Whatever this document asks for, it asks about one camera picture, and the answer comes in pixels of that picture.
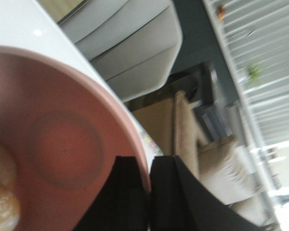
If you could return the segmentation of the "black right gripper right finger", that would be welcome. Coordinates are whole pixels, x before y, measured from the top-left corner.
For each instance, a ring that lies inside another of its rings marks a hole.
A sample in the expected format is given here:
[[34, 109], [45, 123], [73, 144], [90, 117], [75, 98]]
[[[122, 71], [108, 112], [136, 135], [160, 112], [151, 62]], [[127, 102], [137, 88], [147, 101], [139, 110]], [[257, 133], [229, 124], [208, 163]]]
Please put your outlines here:
[[153, 231], [261, 231], [212, 195], [178, 156], [158, 156], [150, 172]]

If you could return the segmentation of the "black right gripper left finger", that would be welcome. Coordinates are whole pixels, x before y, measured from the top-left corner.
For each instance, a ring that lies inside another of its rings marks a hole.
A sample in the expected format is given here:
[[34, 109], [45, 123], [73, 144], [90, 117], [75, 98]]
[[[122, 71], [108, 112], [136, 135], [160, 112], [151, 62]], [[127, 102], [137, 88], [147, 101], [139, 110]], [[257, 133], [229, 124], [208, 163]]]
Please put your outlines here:
[[75, 231], [146, 231], [147, 195], [135, 157], [117, 156], [98, 196]]

